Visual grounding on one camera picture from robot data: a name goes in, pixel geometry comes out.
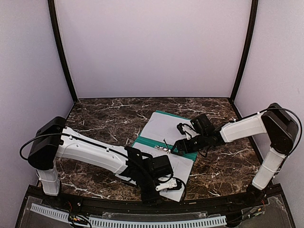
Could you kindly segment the printed paper sheet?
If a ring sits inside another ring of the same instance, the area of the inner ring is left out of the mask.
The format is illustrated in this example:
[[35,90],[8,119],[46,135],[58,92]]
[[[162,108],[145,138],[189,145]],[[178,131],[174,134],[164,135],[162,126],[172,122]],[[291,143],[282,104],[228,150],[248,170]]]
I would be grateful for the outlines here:
[[[161,155],[168,155],[169,160],[173,169],[173,176],[179,178],[184,183],[187,183],[194,161],[192,159],[184,158],[178,155],[164,152],[141,143],[135,143],[134,148],[139,149],[141,152],[146,152],[151,154],[153,157],[158,157]],[[182,198],[184,186],[180,190],[162,190],[160,195],[168,199],[179,202]]]

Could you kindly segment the white paper sheet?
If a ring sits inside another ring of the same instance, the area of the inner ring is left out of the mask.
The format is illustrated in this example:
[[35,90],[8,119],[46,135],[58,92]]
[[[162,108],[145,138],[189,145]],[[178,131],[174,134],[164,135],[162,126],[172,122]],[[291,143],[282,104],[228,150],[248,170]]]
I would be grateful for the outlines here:
[[158,142],[165,139],[167,144],[174,145],[177,140],[186,138],[177,129],[180,123],[190,125],[190,119],[157,110],[152,113],[140,136]]

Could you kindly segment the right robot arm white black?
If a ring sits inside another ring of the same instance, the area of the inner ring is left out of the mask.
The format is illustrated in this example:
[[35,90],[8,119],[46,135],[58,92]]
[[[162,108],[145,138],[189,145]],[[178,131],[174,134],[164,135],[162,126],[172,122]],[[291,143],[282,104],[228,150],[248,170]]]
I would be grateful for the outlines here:
[[303,134],[300,118],[277,103],[272,103],[268,108],[254,114],[229,121],[219,128],[205,114],[200,114],[188,124],[190,130],[196,133],[195,136],[186,131],[185,126],[185,123],[177,125],[180,133],[187,135],[187,138],[175,142],[171,148],[173,154],[182,156],[252,137],[258,149],[265,150],[261,167],[251,182],[251,186],[258,190],[264,190],[280,172],[286,159],[299,145]]

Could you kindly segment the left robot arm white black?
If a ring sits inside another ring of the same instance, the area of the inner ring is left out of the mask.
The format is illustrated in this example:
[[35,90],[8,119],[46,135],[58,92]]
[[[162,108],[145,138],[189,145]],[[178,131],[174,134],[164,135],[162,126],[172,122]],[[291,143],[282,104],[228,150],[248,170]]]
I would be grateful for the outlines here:
[[109,170],[117,176],[130,178],[141,190],[144,204],[161,203],[156,183],[144,166],[140,150],[130,146],[109,145],[83,136],[66,126],[66,120],[57,116],[41,127],[35,138],[21,149],[31,145],[25,160],[38,173],[43,192],[57,196],[60,192],[55,158],[68,158]]

